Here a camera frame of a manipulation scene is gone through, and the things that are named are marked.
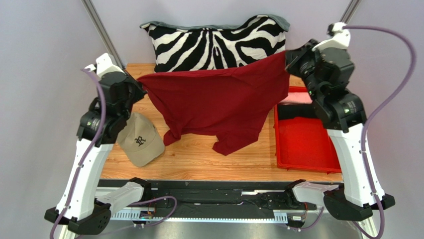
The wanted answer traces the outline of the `rolled pink t shirt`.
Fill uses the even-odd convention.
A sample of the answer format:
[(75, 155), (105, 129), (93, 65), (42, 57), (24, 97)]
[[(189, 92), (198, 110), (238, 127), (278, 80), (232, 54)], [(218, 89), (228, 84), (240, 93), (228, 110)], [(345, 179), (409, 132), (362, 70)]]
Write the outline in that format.
[(289, 92), (287, 97), (280, 101), (284, 105), (311, 104), (312, 99), (307, 92)]

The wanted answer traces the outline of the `red plastic tray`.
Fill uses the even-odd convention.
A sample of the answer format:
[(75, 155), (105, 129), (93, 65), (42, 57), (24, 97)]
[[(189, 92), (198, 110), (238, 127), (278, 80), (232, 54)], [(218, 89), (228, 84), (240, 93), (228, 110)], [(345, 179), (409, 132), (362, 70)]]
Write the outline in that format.
[(279, 120), (274, 106), (277, 167), (293, 170), (340, 173), (335, 148), (318, 119)]

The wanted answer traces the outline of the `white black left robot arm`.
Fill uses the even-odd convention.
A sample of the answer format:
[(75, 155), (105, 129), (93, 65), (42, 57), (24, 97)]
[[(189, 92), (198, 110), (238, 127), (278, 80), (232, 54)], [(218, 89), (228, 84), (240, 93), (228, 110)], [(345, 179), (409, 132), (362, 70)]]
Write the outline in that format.
[(143, 99), (145, 91), (108, 53), (84, 72), (94, 81), (98, 96), (80, 119), (75, 160), (65, 192), (44, 216), (54, 227), (63, 227), (63, 239), (99, 235), (114, 214), (143, 200), (150, 189), (150, 183), (133, 178), (104, 196), (96, 196), (106, 159), (126, 127), (133, 105)]

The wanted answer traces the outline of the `aluminium frame rail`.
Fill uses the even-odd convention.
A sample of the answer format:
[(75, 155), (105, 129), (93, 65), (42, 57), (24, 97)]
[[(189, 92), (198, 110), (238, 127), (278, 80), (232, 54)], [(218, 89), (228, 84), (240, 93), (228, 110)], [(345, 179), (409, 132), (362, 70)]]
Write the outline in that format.
[(165, 216), (181, 221), (286, 223), (295, 213), (325, 207), (336, 219), (361, 221), (372, 215), (369, 205), (358, 206), (344, 197), (342, 184), (324, 183), (323, 195), (307, 199), (295, 182), (166, 181), (151, 182), (147, 198), (113, 215), (115, 220), (157, 221)]

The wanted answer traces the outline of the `dark red t shirt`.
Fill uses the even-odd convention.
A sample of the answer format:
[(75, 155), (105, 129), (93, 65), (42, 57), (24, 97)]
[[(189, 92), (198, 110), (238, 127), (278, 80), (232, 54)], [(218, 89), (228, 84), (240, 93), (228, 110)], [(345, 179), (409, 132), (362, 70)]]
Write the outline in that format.
[(287, 97), (290, 74), (280, 52), (242, 67), (161, 72), (138, 81), (162, 114), (165, 145), (185, 134), (215, 136), (229, 155), (258, 140), (268, 113)]

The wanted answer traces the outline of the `aluminium corner post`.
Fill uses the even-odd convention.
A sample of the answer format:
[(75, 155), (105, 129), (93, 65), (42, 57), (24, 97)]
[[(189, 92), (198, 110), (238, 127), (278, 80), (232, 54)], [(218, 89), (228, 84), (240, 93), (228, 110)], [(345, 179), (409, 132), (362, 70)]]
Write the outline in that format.
[(126, 64), (122, 61), (121, 57), (118, 54), (117, 49), (115, 48), (97, 10), (95, 5), (91, 0), (81, 0), (83, 6), (85, 7), (89, 17), (92, 20), (92, 23), (94, 24), (97, 32), (100, 35), (100, 38), (103, 41), (103, 44), (105, 45), (107, 52), (114, 57), (116, 60), (116, 63), (119, 67), (122, 69), (126, 68)]
[(362, 0), (350, 0), (339, 21), (349, 23), (349, 21), (352, 19), (355, 12), (357, 11), (358, 7), (360, 6), (361, 2)]

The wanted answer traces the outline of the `rolled black t shirt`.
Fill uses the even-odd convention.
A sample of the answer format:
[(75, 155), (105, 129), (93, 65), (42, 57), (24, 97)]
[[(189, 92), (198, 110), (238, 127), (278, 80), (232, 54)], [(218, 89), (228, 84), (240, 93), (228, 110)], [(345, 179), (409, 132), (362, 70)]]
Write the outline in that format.
[(278, 120), (290, 120), (296, 117), (318, 119), (312, 104), (277, 105)]

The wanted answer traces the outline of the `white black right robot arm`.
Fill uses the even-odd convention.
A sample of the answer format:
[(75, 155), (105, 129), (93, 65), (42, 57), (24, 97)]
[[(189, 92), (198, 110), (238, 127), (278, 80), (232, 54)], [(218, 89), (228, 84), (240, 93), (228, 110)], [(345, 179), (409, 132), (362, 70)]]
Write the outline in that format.
[(362, 132), (367, 116), (361, 99), (347, 89), (354, 63), (347, 52), (350, 32), (343, 22), (331, 24), (329, 39), (314, 39), (285, 54), (287, 73), (302, 79), (336, 151), (343, 183), (324, 185), (297, 180), (288, 186), (295, 203), (326, 207), (336, 219), (363, 221), (382, 205), (394, 206), (393, 196), (384, 192), (371, 158), (364, 160), (368, 146)]

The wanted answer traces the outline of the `zebra print pillow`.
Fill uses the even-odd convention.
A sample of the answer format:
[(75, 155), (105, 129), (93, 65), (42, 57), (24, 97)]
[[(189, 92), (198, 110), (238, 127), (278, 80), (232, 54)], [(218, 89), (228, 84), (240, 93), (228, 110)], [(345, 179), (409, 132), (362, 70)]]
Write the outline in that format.
[(150, 37), (155, 72), (245, 66), (285, 50), (290, 23), (258, 14), (242, 25), (176, 26), (150, 21), (140, 26)]

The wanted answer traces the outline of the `left aluminium corner post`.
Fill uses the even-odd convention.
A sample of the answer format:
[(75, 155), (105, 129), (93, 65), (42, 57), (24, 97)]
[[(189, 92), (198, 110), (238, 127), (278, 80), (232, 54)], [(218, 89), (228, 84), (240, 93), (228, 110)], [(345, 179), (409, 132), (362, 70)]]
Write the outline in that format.
[(115, 48), (97, 10), (95, 5), (91, 0), (81, 0), (83, 6), (85, 7), (89, 17), (92, 20), (92, 23), (94, 24), (97, 32), (100, 35), (100, 38), (103, 41), (103, 44), (105, 45), (107, 52), (114, 57), (116, 60), (116, 63), (119, 67), (122, 69), (126, 68), (126, 64), (122, 61), (121, 57), (118, 54), (117, 49)]

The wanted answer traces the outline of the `right aluminium corner post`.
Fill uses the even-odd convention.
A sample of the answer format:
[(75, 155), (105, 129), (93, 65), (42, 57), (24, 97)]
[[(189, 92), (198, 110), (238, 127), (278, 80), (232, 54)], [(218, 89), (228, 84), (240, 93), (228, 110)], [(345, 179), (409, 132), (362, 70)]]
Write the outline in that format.
[(339, 21), (349, 23), (349, 21), (352, 19), (355, 12), (357, 11), (358, 7), (360, 6), (361, 2), (362, 0), (350, 0)]

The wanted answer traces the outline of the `beige baseball cap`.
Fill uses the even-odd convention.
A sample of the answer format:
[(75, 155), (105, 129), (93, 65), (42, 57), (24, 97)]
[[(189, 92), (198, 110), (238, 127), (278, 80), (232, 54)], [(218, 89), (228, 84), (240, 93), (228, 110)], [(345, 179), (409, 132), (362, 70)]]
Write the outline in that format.
[(133, 112), (116, 142), (136, 167), (143, 167), (165, 151), (164, 142), (153, 122)]

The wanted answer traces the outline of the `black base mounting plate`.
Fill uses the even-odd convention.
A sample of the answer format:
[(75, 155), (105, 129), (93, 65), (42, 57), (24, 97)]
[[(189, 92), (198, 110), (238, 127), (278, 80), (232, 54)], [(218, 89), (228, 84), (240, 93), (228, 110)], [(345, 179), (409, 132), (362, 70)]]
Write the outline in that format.
[(158, 217), (166, 216), (175, 207), (174, 218), (272, 219), (275, 210), (302, 216), (317, 209), (314, 204), (289, 199), (284, 192), (287, 185), (287, 182), (152, 181), (142, 200), (175, 197), (176, 200), (148, 204)]

